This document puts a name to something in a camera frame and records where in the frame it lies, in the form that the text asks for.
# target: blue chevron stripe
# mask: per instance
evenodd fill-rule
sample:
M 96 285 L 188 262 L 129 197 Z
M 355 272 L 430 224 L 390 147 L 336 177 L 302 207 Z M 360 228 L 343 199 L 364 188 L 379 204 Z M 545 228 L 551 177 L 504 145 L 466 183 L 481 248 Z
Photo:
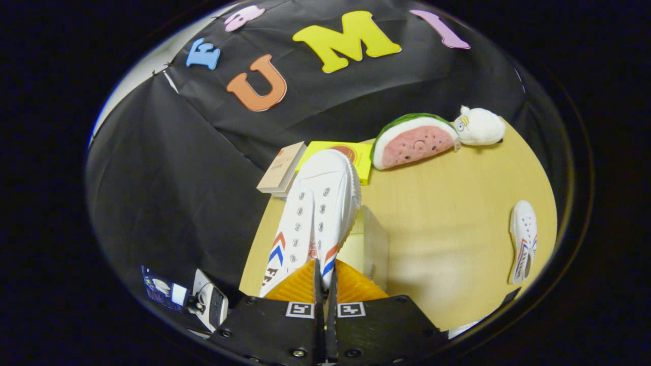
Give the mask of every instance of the blue chevron stripe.
M 325 275 L 326 273 L 332 271 L 332 269 L 334 267 L 335 267 L 335 261 L 331 261 L 330 263 L 326 264 L 326 266 L 324 267 L 324 274 L 323 275 Z
M 269 256 L 269 262 L 267 262 L 267 264 L 269 264 L 271 262 L 271 260 L 273 259 L 273 256 L 275 256 L 275 255 L 278 255 L 278 259 L 281 260 L 281 266 L 282 266 L 283 265 L 283 251 L 281 251 L 280 246 L 277 246 L 276 249 L 274 249 L 271 252 L 271 255 Z

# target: white sneaker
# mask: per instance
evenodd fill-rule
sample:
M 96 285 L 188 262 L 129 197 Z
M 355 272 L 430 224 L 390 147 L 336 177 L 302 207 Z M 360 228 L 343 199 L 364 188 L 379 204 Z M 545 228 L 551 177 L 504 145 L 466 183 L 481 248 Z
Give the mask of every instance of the white sneaker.
M 511 283 L 519 283 L 529 276 L 538 245 L 536 214 L 529 202 L 520 201 L 513 207 L 509 231 L 516 249 L 509 280 Z
M 260 297 L 265 297 L 276 285 L 301 268 L 311 258 L 313 244 L 314 195 L 307 188 L 294 184 L 271 247 L 269 262 L 264 272 Z
M 314 193 L 314 240 L 322 284 L 329 289 L 337 251 L 361 206 L 357 171 L 343 153 L 322 150 L 303 164 L 294 187 Z

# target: white box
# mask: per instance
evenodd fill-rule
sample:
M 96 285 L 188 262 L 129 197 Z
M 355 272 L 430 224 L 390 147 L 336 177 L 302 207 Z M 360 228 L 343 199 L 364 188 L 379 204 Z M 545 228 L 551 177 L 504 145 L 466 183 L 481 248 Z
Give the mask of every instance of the white box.
M 389 235 L 368 207 L 362 206 L 357 211 L 337 259 L 367 276 L 382 290 L 387 290 Z

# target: book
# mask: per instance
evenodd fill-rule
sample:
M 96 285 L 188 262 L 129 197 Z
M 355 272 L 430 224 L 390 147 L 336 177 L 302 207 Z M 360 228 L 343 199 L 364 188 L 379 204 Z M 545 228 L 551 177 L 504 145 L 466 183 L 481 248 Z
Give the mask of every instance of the book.
M 368 176 L 370 175 L 371 168 L 371 159 L 370 151 L 373 145 L 365 143 L 341 143 L 336 141 L 312 141 L 310 145 L 305 150 L 303 157 L 296 166 L 296 171 L 298 172 L 309 158 L 312 155 L 316 154 L 321 150 L 332 148 L 337 151 L 343 152 L 353 163 L 355 170 L 357 170 L 357 175 L 359 175 L 359 181 L 362 186 L 368 185 Z
M 303 141 L 283 147 L 258 183 L 258 191 L 286 197 L 296 176 L 296 165 L 307 147 Z

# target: logo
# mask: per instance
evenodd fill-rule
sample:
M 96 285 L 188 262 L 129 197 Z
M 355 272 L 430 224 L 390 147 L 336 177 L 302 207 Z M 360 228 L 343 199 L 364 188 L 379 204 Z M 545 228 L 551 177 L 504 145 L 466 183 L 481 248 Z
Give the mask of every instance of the logo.
M 355 150 L 353 150 L 350 147 L 344 146 L 344 145 L 336 145 L 331 147 L 330 149 L 332 150 L 337 150 L 344 155 L 350 160 L 351 163 L 355 163 L 355 159 L 357 159 L 357 154 L 355 153 Z

